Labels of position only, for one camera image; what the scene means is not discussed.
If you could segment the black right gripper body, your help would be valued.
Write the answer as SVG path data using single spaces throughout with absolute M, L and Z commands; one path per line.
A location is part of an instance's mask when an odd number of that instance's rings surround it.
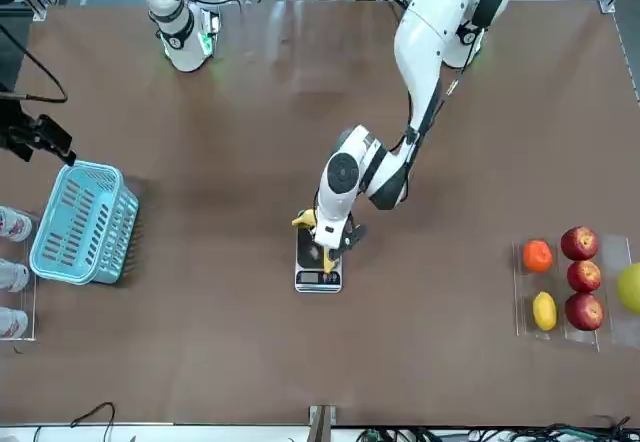
M 30 146 L 34 136 L 35 119 L 22 109 L 21 103 L 17 100 L 2 99 L 0 116 L 1 148 L 10 151 L 11 140 L 22 141 Z

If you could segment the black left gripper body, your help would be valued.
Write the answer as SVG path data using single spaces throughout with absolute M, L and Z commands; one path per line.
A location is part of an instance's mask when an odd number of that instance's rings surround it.
M 355 221 L 354 216 L 347 216 L 341 235 L 341 250 L 352 250 L 367 234 L 367 227 Z

